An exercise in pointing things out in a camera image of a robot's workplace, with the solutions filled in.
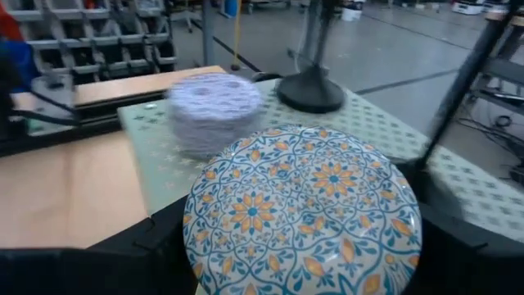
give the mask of patterned plate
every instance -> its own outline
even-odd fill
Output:
[[[211,160],[183,217],[209,294],[400,294],[421,249],[403,175],[332,129],[285,125]]]

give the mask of patterned tablecloth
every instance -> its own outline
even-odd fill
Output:
[[[264,97],[262,125],[321,125],[371,143],[388,157],[419,155],[427,137],[360,96],[347,91],[337,112],[306,114],[282,105],[273,89],[276,80],[257,83]],[[147,209],[153,214],[189,193],[206,165],[179,154],[166,123],[166,101],[119,109],[133,144]],[[511,186],[440,147],[430,160],[431,170],[455,193],[467,222],[524,242],[524,197]]]

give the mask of gray floor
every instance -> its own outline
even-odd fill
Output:
[[[261,7],[252,15],[242,14],[240,53],[263,71],[293,73],[295,66],[287,48],[296,47],[302,23],[296,7]],[[215,36],[232,48],[234,20],[217,15],[214,24]],[[436,13],[366,5],[360,20],[339,20],[333,26],[325,66],[337,83],[428,134],[456,70],[484,25],[482,16],[459,15],[448,7]],[[194,67],[195,61],[201,64],[201,31],[189,34],[179,22],[174,37],[180,56],[178,68]],[[214,50],[215,63],[228,70],[232,55],[217,43]],[[253,73],[245,65],[237,72],[245,77]],[[493,109],[489,117],[486,108]],[[489,121],[506,113],[483,104],[473,109],[472,116]],[[499,177],[507,176],[507,167],[501,164],[517,161],[483,134],[458,125],[449,132],[445,145]]]

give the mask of decorative plate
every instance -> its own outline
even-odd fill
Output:
[[[211,160],[183,217],[208,294],[400,294],[421,249],[417,200],[372,146],[285,125]]]

